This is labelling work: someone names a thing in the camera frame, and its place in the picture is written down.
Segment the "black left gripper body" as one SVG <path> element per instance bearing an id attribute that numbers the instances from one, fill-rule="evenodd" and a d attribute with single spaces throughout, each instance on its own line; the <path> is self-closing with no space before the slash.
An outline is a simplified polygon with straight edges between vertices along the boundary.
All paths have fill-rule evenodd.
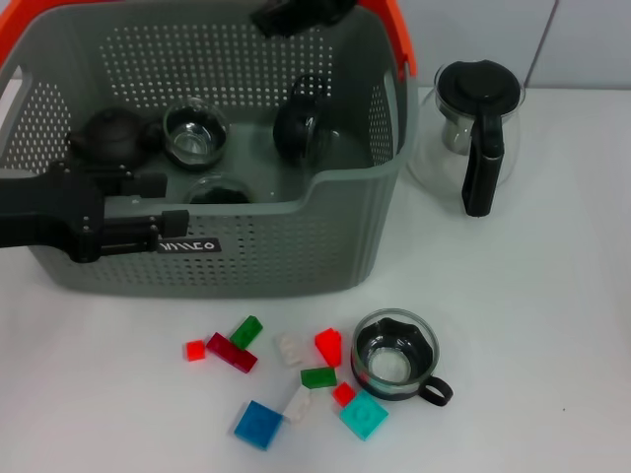
<path id="1" fill-rule="evenodd" d="M 35 175 L 1 171 L 1 246 L 47 246 L 78 263 L 134 249 L 133 235 L 114 235 L 105 199 L 82 172 L 55 163 Z"/>

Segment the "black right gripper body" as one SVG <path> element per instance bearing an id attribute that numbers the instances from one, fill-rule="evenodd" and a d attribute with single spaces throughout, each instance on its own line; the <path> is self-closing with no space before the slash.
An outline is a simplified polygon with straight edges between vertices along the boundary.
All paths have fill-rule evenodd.
<path id="1" fill-rule="evenodd" d="M 355 7 L 355 0 L 318 0 L 315 5 L 320 23 L 336 24 Z"/>

